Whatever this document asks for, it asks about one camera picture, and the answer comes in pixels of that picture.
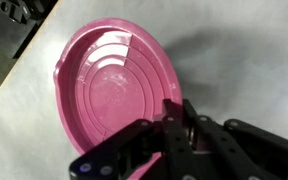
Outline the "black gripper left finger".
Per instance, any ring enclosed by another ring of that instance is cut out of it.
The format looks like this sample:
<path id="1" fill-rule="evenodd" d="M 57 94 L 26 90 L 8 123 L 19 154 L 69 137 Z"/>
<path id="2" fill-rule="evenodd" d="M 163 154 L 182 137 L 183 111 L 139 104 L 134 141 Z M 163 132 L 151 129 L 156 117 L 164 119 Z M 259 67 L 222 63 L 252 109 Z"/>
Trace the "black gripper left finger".
<path id="1" fill-rule="evenodd" d="M 163 147 L 160 159 L 152 167 L 154 180 L 198 180 L 193 151 L 182 128 L 181 110 L 170 99 L 163 101 Z"/>

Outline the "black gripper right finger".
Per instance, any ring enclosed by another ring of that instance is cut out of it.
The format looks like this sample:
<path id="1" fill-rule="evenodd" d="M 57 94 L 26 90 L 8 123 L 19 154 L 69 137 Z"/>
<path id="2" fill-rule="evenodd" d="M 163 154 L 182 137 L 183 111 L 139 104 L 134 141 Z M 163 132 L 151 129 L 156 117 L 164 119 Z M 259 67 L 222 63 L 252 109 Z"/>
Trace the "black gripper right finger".
<path id="1" fill-rule="evenodd" d="M 260 169 L 227 131 L 209 117 L 199 116 L 188 100 L 183 101 L 183 106 L 203 141 L 222 158 L 222 168 L 236 180 L 277 180 L 272 173 Z"/>

